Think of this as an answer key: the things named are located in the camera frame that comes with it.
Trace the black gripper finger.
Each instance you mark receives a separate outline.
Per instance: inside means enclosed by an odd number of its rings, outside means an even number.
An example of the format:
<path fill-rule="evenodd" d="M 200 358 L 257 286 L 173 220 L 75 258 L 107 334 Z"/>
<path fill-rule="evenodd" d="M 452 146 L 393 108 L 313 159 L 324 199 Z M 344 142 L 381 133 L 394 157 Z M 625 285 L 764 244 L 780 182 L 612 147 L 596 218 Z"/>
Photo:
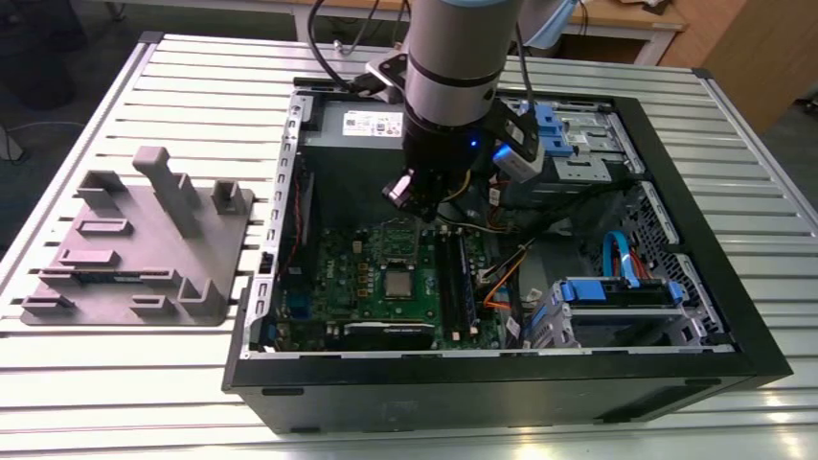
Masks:
<path fill-rule="evenodd" d="M 465 170 L 462 174 L 458 176 L 450 177 L 452 182 L 444 186 L 441 195 L 436 199 L 436 202 L 432 206 L 432 215 L 434 216 L 438 211 L 438 207 L 441 204 L 448 201 L 456 199 L 468 189 L 469 187 L 469 170 Z"/>
<path fill-rule="evenodd" d="M 394 181 L 389 182 L 381 190 L 381 195 L 398 211 L 413 215 L 418 219 L 426 219 L 428 200 L 410 174 L 402 174 Z"/>

